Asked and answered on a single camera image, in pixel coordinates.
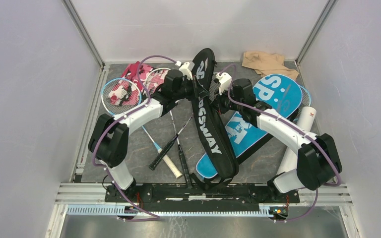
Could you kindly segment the black Crossway racket cover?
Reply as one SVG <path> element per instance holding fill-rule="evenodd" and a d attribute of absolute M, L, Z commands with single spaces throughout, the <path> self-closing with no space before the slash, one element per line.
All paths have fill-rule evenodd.
<path fill-rule="evenodd" d="M 192 84 L 197 79 L 209 90 L 216 64 L 213 50 L 202 49 L 192 62 Z M 199 139 L 216 172 L 222 179 L 233 178 L 239 170 L 239 164 L 220 114 L 211 105 L 210 96 L 193 99 L 191 105 Z"/>

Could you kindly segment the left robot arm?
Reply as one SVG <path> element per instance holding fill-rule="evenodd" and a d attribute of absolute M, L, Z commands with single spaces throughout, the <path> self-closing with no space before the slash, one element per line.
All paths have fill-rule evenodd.
<path fill-rule="evenodd" d="M 147 73 L 145 79 L 131 81 L 117 78 L 107 83 L 112 106 L 119 106 L 118 114 L 103 114 L 98 117 L 88 150 L 99 166 L 105 168 L 117 189 L 117 196 L 124 202 L 136 196 L 135 179 L 125 163 L 129 136 L 146 123 L 160 118 L 175 107 L 176 101 L 197 98 L 202 89 L 196 77 L 188 69 L 158 68 Z"/>

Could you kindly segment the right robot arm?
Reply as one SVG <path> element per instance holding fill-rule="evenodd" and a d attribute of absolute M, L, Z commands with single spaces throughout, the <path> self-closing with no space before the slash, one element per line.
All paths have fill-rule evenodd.
<path fill-rule="evenodd" d="M 251 114 L 248 123 L 279 139 L 298 155 L 295 169 L 282 172 L 268 181 L 266 194 L 270 201 L 280 202 L 287 192 L 294 189 L 316 190 L 322 185 L 331 186 L 329 181 L 332 178 L 337 179 L 333 186 L 341 185 L 342 166 L 334 139 L 330 135 L 324 133 L 318 136 L 301 129 L 275 109 L 259 109 L 245 99 L 232 96 L 235 92 L 233 87 L 238 83 L 249 83 L 248 79 L 232 79 L 227 73 L 218 73 L 216 80 L 220 83 L 218 95 L 226 96 L 230 109 L 239 111 L 241 115 Z"/>

